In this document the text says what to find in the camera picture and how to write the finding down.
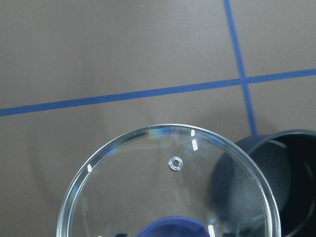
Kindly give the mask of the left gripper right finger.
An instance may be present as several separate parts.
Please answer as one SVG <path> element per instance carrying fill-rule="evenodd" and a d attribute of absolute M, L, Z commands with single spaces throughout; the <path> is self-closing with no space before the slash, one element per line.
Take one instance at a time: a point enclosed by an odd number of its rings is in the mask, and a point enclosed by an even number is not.
<path fill-rule="evenodd" d="M 222 237 L 234 237 L 233 233 L 223 233 Z"/>

